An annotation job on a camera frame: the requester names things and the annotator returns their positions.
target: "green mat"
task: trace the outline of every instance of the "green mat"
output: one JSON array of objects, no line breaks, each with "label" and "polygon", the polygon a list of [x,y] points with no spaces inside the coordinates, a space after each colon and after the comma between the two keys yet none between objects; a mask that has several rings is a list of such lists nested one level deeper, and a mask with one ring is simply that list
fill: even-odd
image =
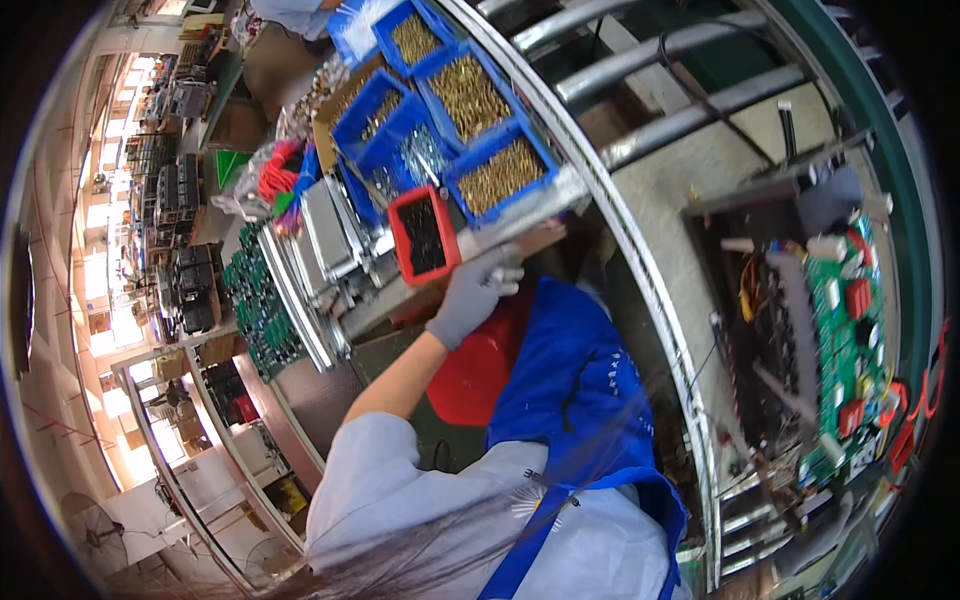
[{"label": "green mat", "polygon": [[220,184],[220,189],[227,186],[230,175],[238,168],[247,164],[251,156],[253,156],[253,154],[246,152],[231,152],[229,150],[217,151],[217,182]]}]

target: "hand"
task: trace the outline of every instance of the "hand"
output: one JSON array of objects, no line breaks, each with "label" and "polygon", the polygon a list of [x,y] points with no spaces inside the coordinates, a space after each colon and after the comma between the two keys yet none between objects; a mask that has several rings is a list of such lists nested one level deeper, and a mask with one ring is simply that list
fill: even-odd
[{"label": "hand", "polygon": [[851,529],[863,519],[870,510],[868,498],[860,502],[856,513],[853,512],[853,494],[846,492],[840,498],[839,506],[834,507],[835,514],[816,529],[794,536],[774,556],[777,576],[787,579],[796,575],[807,564],[823,557],[830,548],[847,539]]},{"label": "hand", "polygon": [[446,349],[455,350],[490,317],[502,296],[512,296],[523,278],[519,249],[505,244],[470,260],[453,272],[444,303],[426,330]]}]

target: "brass screw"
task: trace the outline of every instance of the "brass screw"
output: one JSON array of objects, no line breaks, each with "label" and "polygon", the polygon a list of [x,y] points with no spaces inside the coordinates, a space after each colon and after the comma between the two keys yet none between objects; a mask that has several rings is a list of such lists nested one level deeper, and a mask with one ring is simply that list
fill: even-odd
[{"label": "brass screw", "polygon": [[540,158],[527,140],[518,139],[462,176],[456,185],[467,209],[480,216],[542,176]]},{"label": "brass screw", "polygon": [[397,25],[391,37],[399,48],[403,61],[409,65],[417,64],[440,46],[440,41],[416,13]]},{"label": "brass screw", "polygon": [[376,110],[373,116],[367,117],[367,127],[364,128],[360,134],[360,138],[367,141],[373,137],[373,134],[380,129],[380,126],[387,122],[387,117],[390,116],[390,113],[393,112],[394,108],[399,104],[400,94],[395,89],[388,90],[383,97],[383,104],[380,105],[380,108]]},{"label": "brass screw", "polygon": [[444,103],[465,143],[511,114],[490,76],[472,56],[445,66],[430,79],[430,87]]}]

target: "red plastic tray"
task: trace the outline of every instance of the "red plastic tray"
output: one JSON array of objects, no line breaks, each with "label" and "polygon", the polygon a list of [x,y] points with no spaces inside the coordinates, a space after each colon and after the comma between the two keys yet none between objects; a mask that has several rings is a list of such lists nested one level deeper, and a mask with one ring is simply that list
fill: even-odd
[{"label": "red plastic tray", "polygon": [[[410,238],[407,236],[407,230],[403,227],[396,211],[401,206],[422,202],[424,198],[429,198],[433,204],[433,213],[437,216],[437,231],[440,232],[440,243],[444,247],[446,264],[439,269],[414,275],[414,266],[410,262]],[[453,230],[453,225],[450,223],[450,212],[446,206],[446,201],[440,197],[433,185],[422,185],[412,189],[391,202],[387,208],[387,218],[390,220],[390,229],[394,232],[396,259],[400,263],[400,275],[407,285],[419,286],[434,279],[439,279],[449,275],[453,268],[460,264],[457,232]]]}]

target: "circuit board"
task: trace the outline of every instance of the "circuit board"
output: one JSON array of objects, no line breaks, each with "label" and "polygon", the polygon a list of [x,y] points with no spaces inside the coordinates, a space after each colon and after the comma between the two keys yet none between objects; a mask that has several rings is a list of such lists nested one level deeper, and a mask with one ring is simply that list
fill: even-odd
[{"label": "circuit board", "polygon": [[[839,461],[831,460],[824,446],[818,445],[798,463],[801,487],[826,483],[874,436],[870,423],[879,414],[890,381],[890,372],[884,364],[883,290],[870,220],[858,216],[850,227],[853,238],[858,235],[862,242],[854,243],[849,234],[843,238],[847,245],[845,261],[809,256],[804,262],[813,294],[819,347],[819,433],[835,439],[843,450],[843,457]],[[863,260],[854,266],[858,256],[863,256]],[[870,302],[862,316],[855,319],[850,312],[848,288],[858,280],[869,285]],[[857,328],[862,329],[864,324],[876,324],[867,344],[863,343],[862,334],[860,339],[857,337]],[[857,419],[852,431],[845,432],[842,417],[861,400],[862,418]]]},{"label": "circuit board", "polygon": [[240,249],[224,269],[227,294],[233,301],[237,329],[264,382],[304,356],[303,344],[276,293],[266,259],[257,243],[264,222],[240,230]]}]

